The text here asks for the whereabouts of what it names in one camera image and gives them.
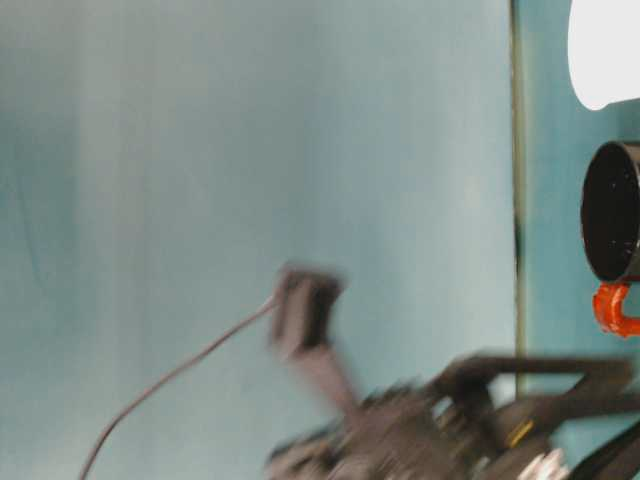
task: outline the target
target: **teal surface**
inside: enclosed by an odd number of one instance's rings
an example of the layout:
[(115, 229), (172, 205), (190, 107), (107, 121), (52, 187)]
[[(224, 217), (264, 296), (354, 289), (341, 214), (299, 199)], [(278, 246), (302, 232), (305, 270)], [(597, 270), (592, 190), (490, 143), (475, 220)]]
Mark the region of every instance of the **teal surface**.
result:
[[(530, 353), (632, 354), (638, 339), (598, 328), (591, 298), (598, 281), (580, 237), (580, 196), (587, 165), (608, 140), (640, 136), (640, 103), (593, 112), (576, 98), (567, 64), (568, 0), (515, 2), (518, 97), (520, 308)], [(628, 311), (640, 312), (637, 289)], [(533, 386), (549, 386), (549, 381)], [(575, 462), (629, 419), (583, 422), (560, 442)]]
[[(0, 478), (74, 478), (292, 258), (351, 280), (337, 331), (363, 390), (513, 350), (506, 1), (0, 11)], [(260, 478), (331, 416), (266, 335), (152, 398), (93, 478)]]

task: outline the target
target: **wire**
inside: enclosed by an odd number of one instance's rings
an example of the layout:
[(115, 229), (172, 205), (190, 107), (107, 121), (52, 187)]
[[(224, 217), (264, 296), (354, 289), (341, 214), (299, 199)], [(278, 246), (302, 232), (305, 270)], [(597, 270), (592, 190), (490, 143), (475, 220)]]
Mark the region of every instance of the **wire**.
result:
[(174, 378), (176, 378), (178, 375), (183, 373), (185, 370), (188, 370), (189, 368), (193, 367), (197, 363), (200, 363), (207, 355), (209, 355), (211, 352), (213, 352), (216, 348), (218, 348), (226, 340), (231, 338), (233, 335), (238, 333), (240, 330), (242, 330), (243, 328), (249, 326), (251, 323), (253, 323), (257, 319), (259, 319), (263, 315), (267, 314), (271, 309), (273, 309), (276, 306), (276, 304), (277, 304), (277, 301), (276, 301), (275, 297), (274, 296), (270, 296), (260, 306), (260, 308), (258, 308), (258, 310), (255, 313), (253, 313), (249, 317), (247, 317), (244, 320), (242, 320), (235, 327), (229, 329), (226, 333), (224, 333), (224, 335), (222, 335), (220, 338), (215, 340), (213, 343), (209, 344), (200, 353), (194, 355), (193, 357), (189, 358), (188, 360), (186, 360), (185, 362), (183, 362), (182, 364), (178, 365), (176, 368), (174, 368), (173, 370), (171, 370), (170, 372), (165, 374), (162, 378), (160, 378), (160, 380), (158, 380), (152, 386), (150, 386), (146, 390), (144, 390), (135, 400), (133, 400), (125, 408), (123, 408), (120, 411), (120, 413), (118, 413), (115, 417), (113, 417), (111, 422), (109, 422), (109, 424), (105, 427), (105, 429), (102, 431), (102, 433), (98, 437), (98, 440), (96, 440), (96, 443), (93, 446), (93, 449), (89, 453), (89, 455), (87, 457), (87, 460), (85, 461), (84, 466), (82, 467), (82, 471), (80, 472), (79, 479), (80, 480), (86, 480), (87, 476), (89, 475), (89, 471), (91, 470), (91, 467), (95, 463), (96, 457), (98, 456), (98, 452), (100, 452), (100, 449), (104, 445), (104, 442), (107, 440), (107, 437), (111, 434), (113, 429), (116, 428), (118, 423), (120, 423), (136, 407), (138, 407), (142, 402), (144, 402), (147, 398), (149, 398), (151, 395), (153, 395), (163, 385), (165, 385), (169, 381), (171, 381)]

